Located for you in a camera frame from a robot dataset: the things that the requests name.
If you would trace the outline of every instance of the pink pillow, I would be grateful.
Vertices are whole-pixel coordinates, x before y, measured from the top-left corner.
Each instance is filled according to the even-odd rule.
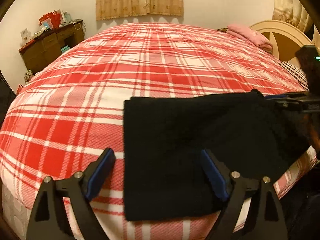
[[[238,33],[238,34],[244,36],[245,38],[247,38],[249,41],[251,41],[257,47],[260,47],[265,43],[272,46],[270,41],[265,36],[263,36],[261,33],[257,32],[257,31],[254,31],[253,29],[250,29],[247,26],[244,26],[241,24],[230,24],[230,25],[228,25],[228,29],[230,31],[233,31],[235,33]]]
[[[261,46],[259,46],[260,49],[267,49],[267,50],[271,50],[272,51],[272,46],[270,44],[263,44]]]
[[[246,37],[242,36],[242,35],[239,34],[239,33],[235,33],[235,32],[230,31],[230,30],[227,30],[227,33],[230,34],[230,35],[232,35],[232,36],[235,36],[235,37],[237,37],[237,38],[239,38],[239,39],[241,39],[241,40],[243,40],[243,41],[249,41]]]

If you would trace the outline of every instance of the red plaid blanket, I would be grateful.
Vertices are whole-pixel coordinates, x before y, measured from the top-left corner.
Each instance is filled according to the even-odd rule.
[[[276,58],[226,33],[155,23],[110,28],[60,56],[14,100],[0,132],[1,179],[31,208],[45,176],[70,177],[111,147],[117,158],[113,173],[91,202],[111,240],[204,238],[217,214],[166,222],[125,220],[123,101],[132,96],[195,97],[253,88],[263,94],[303,90]],[[314,163],[310,149],[275,184],[279,196]],[[80,237],[68,201],[66,210]]]

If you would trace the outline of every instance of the wooden cabinet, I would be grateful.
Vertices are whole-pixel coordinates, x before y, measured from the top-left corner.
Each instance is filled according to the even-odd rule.
[[[43,70],[61,55],[61,48],[70,48],[84,40],[82,21],[42,33],[19,52],[28,70],[34,74]]]

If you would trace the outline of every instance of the striped pillow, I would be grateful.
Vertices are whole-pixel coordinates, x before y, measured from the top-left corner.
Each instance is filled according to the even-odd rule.
[[[287,61],[280,62],[279,65],[288,71],[288,73],[292,75],[305,90],[309,91],[308,81],[302,69]]]

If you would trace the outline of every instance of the cream headboard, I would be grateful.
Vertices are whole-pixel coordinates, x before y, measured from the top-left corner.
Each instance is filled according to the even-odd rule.
[[[303,45],[311,45],[311,40],[296,27],[277,20],[267,20],[250,27],[266,36],[273,45],[273,55],[281,61],[290,61],[300,67],[295,52]]]

